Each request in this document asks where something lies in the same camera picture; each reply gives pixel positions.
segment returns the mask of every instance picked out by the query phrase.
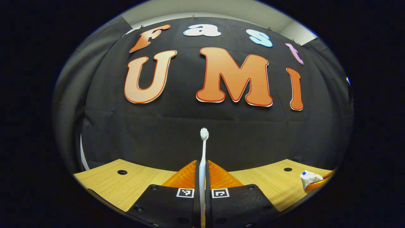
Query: toothbrush handle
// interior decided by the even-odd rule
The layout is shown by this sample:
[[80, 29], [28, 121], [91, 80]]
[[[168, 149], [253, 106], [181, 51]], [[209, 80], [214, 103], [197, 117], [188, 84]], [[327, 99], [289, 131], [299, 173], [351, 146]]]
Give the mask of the toothbrush handle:
[[200, 184], [200, 209], [201, 217], [205, 215], [205, 140], [202, 143], [202, 157], [199, 167], [199, 184]]

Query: wooden surface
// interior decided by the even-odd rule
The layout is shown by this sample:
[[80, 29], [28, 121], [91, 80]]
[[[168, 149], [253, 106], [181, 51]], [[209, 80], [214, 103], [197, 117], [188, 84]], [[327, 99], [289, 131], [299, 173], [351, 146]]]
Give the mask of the wooden surface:
[[283, 211], [307, 195], [299, 176], [305, 170], [321, 176], [331, 171], [285, 159], [270, 165], [229, 173], [244, 185], [257, 185], [277, 210]]
[[[292, 168], [292, 171], [284, 171], [284, 168]], [[126, 170], [128, 174], [120, 175], [117, 173], [118, 170]], [[243, 185], [259, 186], [277, 210], [282, 211], [306, 196], [299, 177], [304, 170], [321, 176], [330, 172], [286, 159], [258, 168], [229, 173]], [[118, 159], [74, 176], [85, 188], [94, 190], [111, 204], [127, 211], [149, 185], [162, 185], [175, 173]]]
[[[125, 170], [128, 174], [120, 175], [118, 170]], [[175, 173], [118, 159], [74, 176], [85, 188], [92, 189], [111, 204], [128, 211], [149, 185], [162, 185]]]

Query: toothbrush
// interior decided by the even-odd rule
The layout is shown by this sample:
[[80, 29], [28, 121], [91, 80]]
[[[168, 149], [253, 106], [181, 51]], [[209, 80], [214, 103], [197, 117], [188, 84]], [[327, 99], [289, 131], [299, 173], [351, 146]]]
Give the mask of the toothbrush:
[[208, 130], [202, 128], [200, 131], [200, 136], [202, 139], [202, 157], [199, 167], [199, 183], [200, 183], [200, 207], [201, 207], [201, 217], [204, 217], [205, 212], [205, 143], [208, 139]]

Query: black curtain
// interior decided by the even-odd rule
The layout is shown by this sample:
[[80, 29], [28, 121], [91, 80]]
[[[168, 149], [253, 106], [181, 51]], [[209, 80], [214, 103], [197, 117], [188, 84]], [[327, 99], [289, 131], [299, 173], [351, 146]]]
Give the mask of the black curtain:
[[[144, 31], [170, 24], [151, 44], [129, 50]], [[190, 25], [213, 24], [218, 37], [183, 35]], [[292, 159], [324, 169], [339, 164], [348, 145], [353, 122], [344, 70], [319, 39], [303, 47], [265, 28], [232, 19], [196, 17], [169, 20], [124, 35], [130, 27], [117, 17], [89, 36], [61, 72], [53, 99], [53, 122], [63, 157], [72, 173], [83, 171], [80, 135], [90, 168], [116, 159], [153, 168], [178, 171], [199, 159], [206, 127], [207, 159], [227, 171], [242, 170]], [[257, 45], [247, 29], [263, 32], [273, 47]], [[304, 65], [285, 45], [299, 52]], [[251, 106], [243, 97], [233, 102], [221, 80], [226, 98], [203, 103], [196, 92], [203, 88], [204, 47], [226, 49], [242, 66], [249, 54], [269, 61], [271, 107]], [[159, 52], [176, 50], [163, 93], [153, 102], [133, 104], [124, 96], [128, 63], [147, 56], [139, 80], [147, 88]], [[291, 81], [286, 68], [301, 75], [302, 111], [290, 108]]]

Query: toothbrush head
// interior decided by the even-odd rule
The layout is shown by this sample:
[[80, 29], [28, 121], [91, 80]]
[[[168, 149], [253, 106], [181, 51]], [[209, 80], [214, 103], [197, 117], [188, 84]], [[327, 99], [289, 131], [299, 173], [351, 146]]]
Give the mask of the toothbrush head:
[[200, 131], [200, 136], [203, 141], [207, 140], [208, 139], [208, 130], [206, 128], [202, 128]]

